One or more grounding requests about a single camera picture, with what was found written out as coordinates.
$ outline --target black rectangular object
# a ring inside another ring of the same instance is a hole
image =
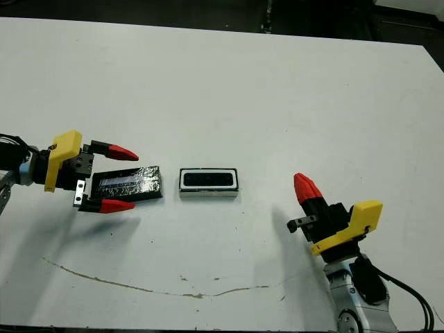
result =
[[[183,168],[179,173],[181,196],[236,196],[237,170],[231,168]]]
[[[186,186],[230,186],[233,183],[231,173],[186,173],[184,175]]]
[[[98,172],[92,176],[91,198],[128,202],[161,198],[161,185],[158,166]]]

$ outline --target foil-wrapped block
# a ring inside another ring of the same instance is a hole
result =
[[[146,166],[92,176],[91,199],[139,201],[161,198],[162,181],[158,166]]]

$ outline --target metal bracket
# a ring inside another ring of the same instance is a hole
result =
[[[15,172],[9,171],[0,179],[0,215],[11,197],[11,187],[15,184]]]
[[[305,227],[317,222],[318,217],[316,215],[309,215],[301,217],[299,219],[290,220],[287,223],[287,227],[291,233],[295,232],[298,228]]]
[[[76,194],[74,194],[73,207],[80,207],[83,202],[83,192],[85,192],[86,182],[84,180],[77,180]]]

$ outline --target brown scratch mark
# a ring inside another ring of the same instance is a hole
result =
[[[436,316],[438,317],[439,321],[441,322],[441,324],[444,325],[444,321],[441,319],[441,317],[439,316],[438,312],[436,311],[435,307],[432,305],[432,309],[433,311],[435,311]]]
[[[62,269],[64,271],[66,271],[68,273],[80,276],[81,278],[85,278],[85,279],[93,280],[93,281],[98,281],[98,282],[103,282],[103,283],[108,283],[108,284],[113,284],[113,285],[118,286],[118,287],[124,287],[124,288],[130,288],[130,289],[134,289],[134,290],[139,290],[139,291],[145,291],[146,293],[153,293],[153,290],[150,290],[150,289],[134,287],[134,286],[130,286],[129,284],[123,284],[123,283],[108,281],[108,280],[104,280],[104,279],[99,279],[98,277],[91,277],[89,275],[85,275],[85,274],[82,274],[82,273],[77,273],[77,272],[74,272],[74,271],[72,271],[72,270],[70,270],[70,269],[68,269],[66,267],[63,267],[63,266],[61,266],[59,264],[56,264],[55,262],[50,262],[47,258],[42,258],[42,259],[45,260],[46,262],[50,263],[51,265],[54,265],[54,266],[56,266],[56,267],[58,267],[58,268],[60,268],[60,269]]]
[[[73,271],[73,270],[71,270],[69,268],[66,268],[66,267],[62,266],[62,265],[56,264],[55,262],[52,262],[51,260],[48,260],[45,257],[42,257],[42,259],[44,261],[46,261],[48,264],[53,265],[55,267],[58,267],[58,268],[64,270],[65,272],[68,272],[68,273],[70,273],[72,275],[78,276],[80,278],[85,278],[85,279],[88,279],[88,280],[91,280],[91,281],[102,282],[102,283],[111,284],[111,285],[117,286],[117,287],[123,287],[123,288],[129,288],[129,289],[133,289],[133,290],[143,291],[145,293],[156,293],[156,294],[159,294],[159,295],[178,296],[178,297],[190,297],[190,298],[195,298],[197,300],[201,300],[204,297],[210,297],[210,298],[211,297],[218,297],[218,296],[225,295],[227,293],[234,293],[234,292],[237,292],[237,291],[247,291],[247,290],[252,290],[252,289],[277,287],[277,286],[279,286],[279,285],[281,285],[283,283],[283,282],[280,282],[280,283],[278,283],[278,284],[276,284],[274,286],[264,285],[264,286],[236,288],[236,289],[231,289],[231,290],[227,290],[227,291],[223,291],[221,293],[215,293],[215,294],[209,294],[209,293],[197,293],[197,294],[192,294],[192,293],[169,293],[167,291],[155,291],[155,290],[151,290],[151,289],[131,286],[129,284],[124,284],[124,283],[104,280],[104,279],[101,279],[99,277],[92,277],[92,276],[89,276],[89,275],[86,275],[86,274],[75,272],[75,271]]]
[[[236,289],[231,289],[231,290],[227,290],[224,291],[222,293],[217,293],[213,296],[217,297],[217,296],[222,296],[225,295],[226,293],[234,293],[236,291],[244,291],[244,290],[251,290],[251,289],[258,289],[258,288],[269,288],[270,286],[255,286],[255,287],[249,287],[249,288],[236,288]]]
[[[203,296],[212,296],[212,295],[206,295],[204,293],[197,293],[196,295],[192,293],[183,293],[181,296],[183,297],[191,297],[191,298],[197,298],[198,300],[201,300]]]

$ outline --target dark floor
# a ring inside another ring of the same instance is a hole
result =
[[[424,45],[444,70],[444,24],[372,0],[0,0],[0,16]]]

